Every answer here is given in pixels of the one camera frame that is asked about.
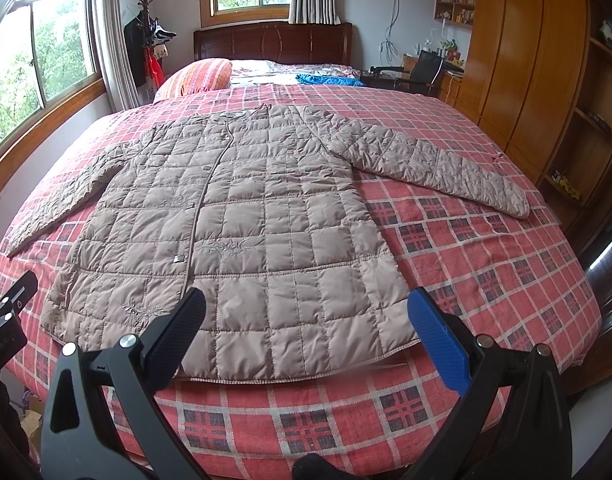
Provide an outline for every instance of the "jacket sleeve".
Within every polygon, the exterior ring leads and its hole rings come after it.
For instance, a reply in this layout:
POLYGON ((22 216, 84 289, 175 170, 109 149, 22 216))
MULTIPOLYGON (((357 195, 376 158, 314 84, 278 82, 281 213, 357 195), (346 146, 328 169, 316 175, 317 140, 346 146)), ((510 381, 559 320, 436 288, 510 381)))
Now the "jacket sleeve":
POLYGON ((316 107, 299 113, 329 152, 359 170, 474 200, 516 218, 530 213, 526 193, 514 182, 432 142, 316 107))
POLYGON ((110 146, 81 173, 59 182, 14 226, 8 236, 7 256, 12 258, 99 193, 134 155, 135 147, 134 142, 110 146))

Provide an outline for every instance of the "plaid bedsheet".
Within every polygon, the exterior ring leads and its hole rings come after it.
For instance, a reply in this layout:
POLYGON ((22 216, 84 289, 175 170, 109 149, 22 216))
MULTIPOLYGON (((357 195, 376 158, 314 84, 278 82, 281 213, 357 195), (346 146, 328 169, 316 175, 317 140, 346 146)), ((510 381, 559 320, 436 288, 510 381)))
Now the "plaid bedsheet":
MULTIPOLYGON (((13 224, 41 198, 111 143, 153 123, 195 113, 262 103, 316 105, 368 123, 384 124, 466 156, 508 176, 528 192, 530 218, 518 221, 475 203, 356 172, 362 197, 412 287, 475 332, 503 345, 547 342, 566 368, 583 356, 600 314, 588 281, 555 217, 532 184, 473 123, 435 99, 368 88, 254 86, 160 102, 101 119, 71 146, 26 200, 13 224)), ((22 313, 28 345, 9 367, 45 398, 60 345, 39 330, 39 314, 68 250, 93 210, 74 214, 9 261, 0 247, 0 294, 26 269, 39 292, 22 313)), ((128 450, 139 453, 115 394, 114 420, 128 450)), ((178 381, 157 400, 183 443, 208 473, 234 478, 289 478, 292 462, 318 452, 364 475, 413 462, 457 399, 446 390, 423 347, 351 376, 293 384, 226 386, 178 381)), ((498 395, 489 424, 499 420, 498 395)))

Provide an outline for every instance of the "orange striped pillow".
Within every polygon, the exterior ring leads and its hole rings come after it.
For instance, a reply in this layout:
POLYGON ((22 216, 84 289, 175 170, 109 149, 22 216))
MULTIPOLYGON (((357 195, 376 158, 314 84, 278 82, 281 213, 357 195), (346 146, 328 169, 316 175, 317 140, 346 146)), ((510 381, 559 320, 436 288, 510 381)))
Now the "orange striped pillow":
POLYGON ((171 75, 157 90, 153 102, 227 88, 231 73, 232 63, 229 59, 215 57, 195 61, 171 75))

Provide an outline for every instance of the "blue garment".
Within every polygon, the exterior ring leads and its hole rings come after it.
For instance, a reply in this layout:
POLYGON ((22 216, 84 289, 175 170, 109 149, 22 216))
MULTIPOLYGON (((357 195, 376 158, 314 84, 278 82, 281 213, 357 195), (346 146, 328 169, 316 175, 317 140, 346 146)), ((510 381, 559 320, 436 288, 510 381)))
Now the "blue garment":
POLYGON ((297 81, 304 85, 343 85, 365 86, 364 83, 352 77, 337 77, 332 75, 297 74, 297 81))

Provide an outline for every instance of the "silver pin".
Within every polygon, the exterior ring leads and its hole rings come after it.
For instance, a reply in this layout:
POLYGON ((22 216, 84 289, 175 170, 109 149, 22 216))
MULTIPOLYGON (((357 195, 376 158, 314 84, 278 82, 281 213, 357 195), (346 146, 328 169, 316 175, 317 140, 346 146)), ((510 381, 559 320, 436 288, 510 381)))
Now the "silver pin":
POLYGON ((475 341, 477 341, 477 345, 481 348, 491 348, 495 343, 495 340, 487 334, 478 335, 475 341))
POLYGON ((130 348, 131 346, 135 346, 136 342, 137 336, 134 334, 126 334, 121 336, 121 339, 119 339, 119 346, 122 348, 130 348))
POLYGON ((61 353, 63 355, 72 355, 75 350, 76 350, 76 344, 66 343, 64 347, 61 349, 61 353))
POLYGON ((542 357, 548 357, 550 355, 550 348, 544 343, 539 343, 537 345, 537 353, 542 357))

